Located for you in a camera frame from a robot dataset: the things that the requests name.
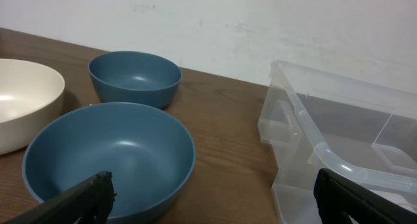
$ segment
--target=white bowl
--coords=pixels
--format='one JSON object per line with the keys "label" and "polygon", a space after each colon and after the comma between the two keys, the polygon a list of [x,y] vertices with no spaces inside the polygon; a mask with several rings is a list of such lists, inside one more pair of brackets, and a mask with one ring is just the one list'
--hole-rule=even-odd
{"label": "white bowl", "polygon": [[61,114],[64,87],[50,67],[0,59],[0,154],[28,145]]}

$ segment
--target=table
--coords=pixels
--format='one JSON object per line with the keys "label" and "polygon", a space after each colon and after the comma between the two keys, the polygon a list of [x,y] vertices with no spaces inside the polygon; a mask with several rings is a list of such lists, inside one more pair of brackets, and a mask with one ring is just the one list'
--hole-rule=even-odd
{"label": "table", "polygon": [[[87,63],[102,53],[0,29],[0,58],[45,64],[63,75],[63,113],[100,103]],[[277,167],[257,133],[267,88],[186,68],[182,72],[166,111],[190,131],[196,163],[175,203],[156,223],[277,223],[270,190]],[[24,152],[0,156],[0,223],[37,205],[22,180]]]}

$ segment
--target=plastic container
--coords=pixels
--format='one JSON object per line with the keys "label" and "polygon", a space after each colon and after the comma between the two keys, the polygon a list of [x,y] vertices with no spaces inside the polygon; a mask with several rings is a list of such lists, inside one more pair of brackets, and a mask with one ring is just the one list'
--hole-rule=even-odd
{"label": "plastic container", "polygon": [[276,61],[258,129],[278,164],[282,223],[321,223],[313,196],[329,168],[417,212],[417,95]]}

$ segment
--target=bowl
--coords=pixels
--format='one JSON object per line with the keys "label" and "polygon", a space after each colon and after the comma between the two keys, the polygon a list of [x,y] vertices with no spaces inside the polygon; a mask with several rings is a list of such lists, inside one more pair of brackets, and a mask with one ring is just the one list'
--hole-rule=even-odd
{"label": "bowl", "polygon": [[165,58],[136,51],[100,55],[89,63],[102,102],[132,102],[163,108],[172,102],[180,68]]}
{"label": "bowl", "polygon": [[148,223],[168,208],[194,160],[194,143],[178,120],[119,102],[77,109],[46,126],[26,150],[22,172],[43,202],[110,171],[117,196],[108,223]]}
{"label": "bowl", "polygon": [[61,114],[64,87],[52,68],[0,59],[0,154],[27,146]]}

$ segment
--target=bowl rim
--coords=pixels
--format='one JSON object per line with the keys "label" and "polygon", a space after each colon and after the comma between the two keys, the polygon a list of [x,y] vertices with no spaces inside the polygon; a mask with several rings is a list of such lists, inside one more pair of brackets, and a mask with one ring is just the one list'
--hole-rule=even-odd
{"label": "bowl rim", "polygon": [[46,70],[49,69],[52,72],[55,72],[57,74],[57,77],[59,77],[59,79],[61,80],[62,88],[59,91],[59,94],[57,96],[54,96],[50,101],[46,102],[46,104],[42,104],[40,107],[34,108],[34,109],[32,109],[32,110],[30,110],[30,111],[28,111],[26,113],[22,113],[21,115],[16,116],[16,117],[12,117],[11,119],[7,119],[7,120],[4,120],[4,121],[0,121],[0,124],[6,123],[6,122],[11,122],[13,120],[20,119],[20,118],[26,117],[26,116],[28,116],[28,115],[30,115],[32,113],[35,113],[35,112],[37,112],[37,111],[45,108],[46,106],[52,104],[54,101],[56,101],[64,93],[64,90],[65,90],[65,79],[55,69],[53,69],[53,68],[51,68],[49,66],[46,66],[45,64],[40,64],[40,63],[36,63],[36,62],[32,62],[32,61],[24,61],[24,60],[19,60],[19,59],[3,59],[3,58],[1,58],[0,61],[2,61],[2,60],[3,61],[12,61],[12,62],[15,62],[15,63],[17,62],[17,63],[34,64],[34,65],[37,65],[37,66],[39,66],[41,68],[45,68]]}
{"label": "bowl rim", "polygon": [[42,134],[43,131],[45,131],[47,128],[49,128],[52,124],[54,124],[54,122],[57,122],[58,120],[62,119],[62,118],[66,118],[69,117],[70,115],[78,112],[78,111],[83,111],[84,109],[87,108],[95,108],[95,107],[100,107],[102,105],[135,105],[136,107],[145,107],[145,108],[149,108],[149,109],[154,109],[155,111],[159,111],[161,114],[165,114],[167,115],[169,118],[173,119],[174,121],[176,121],[187,133],[188,138],[190,139],[191,142],[191,146],[192,146],[192,162],[191,162],[191,166],[190,169],[187,173],[187,175],[184,177],[184,180],[170,193],[168,194],[168,196],[166,196],[165,198],[159,200],[158,202],[155,202],[151,205],[149,205],[148,207],[142,209],[142,210],[138,210],[136,212],[130,212],[124,215],[119,215],[119,216],[112,216],[112,217],[108,217],[108,219],[119,219],[119,218],[125,218],[125,217],[130,217],[130,216],[134,216],[136,214],[140,214],[140,213],[144,213],[152,208],[157,207],[158,205],[162,204],[163,202],[170,200],[176,193],[178,193],[178,191],[185,185],[185,183],[188,181],[193,169],[194,169],[194,165],[195,165],[195,144],[194,144],[194,140],[191,136],[191,134],[189,133],[189,131],[187,130],[187,128],[175,117],[171,116],[169,113],[166,113],[165,111],[162,111],[161,109],[155,108],[155,107],[151,107],[149,105],[145,105],[145,104],[137,104],[137,103],[130,103],[130,102],[110,102],[110,103],[103,103],[103,104],[94,104],[94,105],[89,105],[89,106],[85,106],[85,107],[81,107],[79,109],[73,110],[69,113],[66,113],[62,116],[60,116],[59,118],[53,120],[52,122],[50,122],[47,126],[45,126],[45,128],[43,128],[37,135],[35,138],[33,138],[33,140],[31,141],[31,143],[29,144],[29,146],[27,147],[26,151],[25,151],[25,155],[23,156],[23,163],[22,163],[22,176],[23,176],[23,182],[27,188],[27,190],[29,191],[29,193],[32,195],[33,198],[36,199],[36,201],[38,201],[39,203],[43,203],[44,200],[42,198],[40,198],[32,189],[31,185],[29,184],[29,181],[27,180],[27,176],[26,176],[26,160],[27,160],[27,155],[29,153],[29,151],[31,150],[33,143],[37,140],[38,137],[40,137],[40,135]]}
{"label": "bowl rim", "polygon": [[[91,63],[94,60],[96,60],[96,59],[98,59],[100,57],[107,56],[107,55],[112,55],[112,54],[115,54],[115,53],[137,53],[137,54],[140,54],[140,55],[150,55],[150,56],[156,57],[158,59],[163,59],[163,60],[168,61],[171,64],[174,64],[175,65],[175,67],[177,68],[177,70],[180,72],[180,77],[178,78],[178,80],[174,84],[169,85],[169,86],[166,86],[164,88],[145,90],[145,89],[133,89],[133,88],[120,87],[120,86],[114,85],[114,84],[112,84],[112,83],[110,83],[108,81],[104,81],[103,79],[98,78],[96,75],[94,75],[93,72],[91,71],[91,67],[90,67]],[[104,54],[101,54],[101,55],[98,55],[98,56],[92,58],[89,61],[88,65],[87,65],[87,69],[89,70],[90,76],[94,77],[95,80],[97,80],[97,81],[99,81],[99,82],[101,82],[103,84],[109,85],[111,87],[115,87],[115,88],[122,89],[122,90],[128,90],[128,91],[143,91],[143,92],[161,91],[161,90],[169,89],[171,87],[174,87],[174,86],[178,85],[181,82],[181,80],[182,80],[182,71],[181,71],[181,68],[178,65],[176,65],[174,62],[170,61],[169,59],[165,59],[165,58],[163,58],[163,57],[161,57],[159,55],[154,55],[154,54],[151,54],[151,53],[146,53],[146,52],[141,52],[141,51],[111,51],[111,52],[107,52],[107,53],[104,53]]]}

